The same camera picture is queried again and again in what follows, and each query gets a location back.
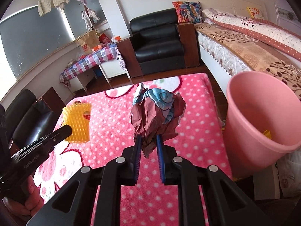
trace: black leather armchair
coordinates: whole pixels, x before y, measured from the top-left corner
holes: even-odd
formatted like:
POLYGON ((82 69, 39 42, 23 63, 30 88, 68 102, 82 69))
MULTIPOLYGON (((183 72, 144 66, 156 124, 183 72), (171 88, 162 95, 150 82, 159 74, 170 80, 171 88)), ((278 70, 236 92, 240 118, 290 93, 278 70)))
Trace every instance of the black leather armchair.
POLYGON ((185 68, 175 9, 140 16, 130 21, 131 43, 144 75, 185 68))
POLYGON ((6 136, 19 149, 51 133, 59 115, 28 89, 22 90, 5 111, 6 136))

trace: metal pivot bolt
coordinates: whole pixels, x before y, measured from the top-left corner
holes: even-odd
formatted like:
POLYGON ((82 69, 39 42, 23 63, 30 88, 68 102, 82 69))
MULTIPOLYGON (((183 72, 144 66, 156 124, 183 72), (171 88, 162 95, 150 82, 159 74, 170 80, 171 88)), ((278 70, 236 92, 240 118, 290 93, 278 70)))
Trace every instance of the metal pivot bolt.
POLYGON ((211 166, 209 167, 209 170, 212 171, 212 172, 217 172, 218 169, 219 169, 219 168, 218 168, 217 166, 215 166, 215 165, 211 165, 211 166))
POLYGON ((123 163, 123 162, 125 162, 125 158, 122 157, 122 156, 117 157, 117 158, 116 158, 116 162, 117 162, 117 163, 123 163))
POLYGON ((176 162, 176 163, 180 163, 180 162, 183 161, 183 158, 180 157, 180 156, 176 156, 176 157, 173 158, 173 161, 176 162))
POLYGON ((82 169, 80 169, 80 171, 81 171, 82 173, 87 173, 87 172, 90 171, 90 167, 87 167, 87 166, 82 167, 82 169))

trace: polka dot blanket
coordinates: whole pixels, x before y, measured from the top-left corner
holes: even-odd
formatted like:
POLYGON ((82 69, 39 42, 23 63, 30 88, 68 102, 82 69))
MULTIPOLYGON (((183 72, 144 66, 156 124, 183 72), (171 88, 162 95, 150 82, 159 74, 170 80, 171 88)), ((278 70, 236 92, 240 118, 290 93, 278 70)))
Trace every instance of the polka dot blanket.
MULTIPOLYGON (((216 164, 232 178, 208 76, 204 73, 176 76, 144 82, 144 86, 179 92, 187 104, 176 128, 178 136, 165 144, 174 146, 179 156, 194 165, 207 167, 216 164)), ((81 101, 92 104, 90 141, 80 144, 65 141, 59 143, 49 159, 37 169, 34 181, 40 187, 45 202, 82 166, 105 166, 108 161, 120 156, 125 147, 134 145, 129 113, 136 87, 131 85, 111 89, 75 98, 69 103, 81 101)), ((164 186, 161 183, 156 150, 150 154, 149 159, 141 157, 137 185, 122 187, 120 216, 121 225, 124 226, 178 225, 177 186, 164 186)))

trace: plaid tablecloth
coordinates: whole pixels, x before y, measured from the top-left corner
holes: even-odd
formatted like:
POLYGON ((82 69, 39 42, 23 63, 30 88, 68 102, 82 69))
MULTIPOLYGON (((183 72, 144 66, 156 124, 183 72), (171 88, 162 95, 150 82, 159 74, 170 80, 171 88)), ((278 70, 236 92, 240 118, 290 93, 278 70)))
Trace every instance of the plaid tablecloth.
POLYGON ((120 67, 123 70, 126 70, 125 62, 117 48, 117 45, 112 44, 106 46, 101 50, 96 51, 95 53, 87 55, 84 59, 78 61, 74 65, 70 66, 68 69, 65 69, 60 74, 60 83, 64 83, 65 86, 68 86, 70 79, 76 77, 77 75, 85 72, 88 69, 93 68, 98 64, 110 61, 112 59, 118 59, 120 62, 120 67))

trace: human hand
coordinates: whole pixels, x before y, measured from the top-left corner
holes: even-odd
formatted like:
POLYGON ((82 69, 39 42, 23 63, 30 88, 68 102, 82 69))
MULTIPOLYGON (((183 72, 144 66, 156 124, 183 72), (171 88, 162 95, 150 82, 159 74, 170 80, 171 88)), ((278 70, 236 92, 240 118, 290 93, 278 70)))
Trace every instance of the human hand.
POLYGON ((35 185, 31 175, 27 178, 27 184, 27 190, 30 195, 25 202, 25 206, 7 197, 3 199, 3 203, 7 209, 18 217, 29 215, 33 216, 44 205, 44 200, 40 196, 40 191, 35 185))

